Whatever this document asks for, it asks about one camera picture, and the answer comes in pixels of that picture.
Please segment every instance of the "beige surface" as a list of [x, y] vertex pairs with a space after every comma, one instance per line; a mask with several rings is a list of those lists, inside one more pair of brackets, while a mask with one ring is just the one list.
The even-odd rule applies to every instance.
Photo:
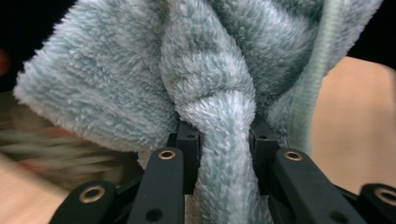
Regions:
[[0, 158], [0, 223], [48, 223], [65, 192]]
[[[332, 182], [358, 192], [366, 182], [396, 187], [396, 74], [344, 59], [325, 78], [313, 120], [314, 160]], [[64, 192], [0, 160], [0, 222], [46, 223]]]
[[312, 125], [313, 158], [355, 193], [365, 183], [396, 188], [396, 73], [345, 58], [324, 78]]

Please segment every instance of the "towel fold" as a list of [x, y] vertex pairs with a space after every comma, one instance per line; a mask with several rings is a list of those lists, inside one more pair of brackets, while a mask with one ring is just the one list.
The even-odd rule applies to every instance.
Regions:
[[271, 223], [248, 150], [263, 116], [310, 151], [322, 78], [380, 0], [79, 0], [19, 74], [37, 114], [141, 163], [180, 119], [204, 135], [191, 223]]

